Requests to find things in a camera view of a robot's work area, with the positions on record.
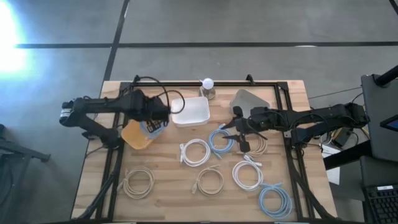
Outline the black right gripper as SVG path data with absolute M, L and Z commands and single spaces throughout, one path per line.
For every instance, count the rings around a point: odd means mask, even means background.
M 229 129 L 235 127 L 238 132 L 235 135 L 224 136 L 225 139 L 235 140 L 239 144 L 239 149 L 242 153 L 251 151 L 250 143 L 246 139 L 249 134 L 255 134 L 260 139 L 267 142 L 267 138 L 261 134 L 261 122 L 263 118 L 259 114 L 250 115 L 248 118 L 243 116 L 243 111 L 240 106 L 233 107 L 233 114 L 235 117 L 232 120 L 221 127 L 221 129 Z

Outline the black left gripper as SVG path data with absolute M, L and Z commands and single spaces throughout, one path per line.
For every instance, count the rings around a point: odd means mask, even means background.
M 148 97 L 142 90 L 132 92 L 132 119 L 146 121 L 148 132 L 161 132 L 169 114 L 170 108 L 158 96 Z

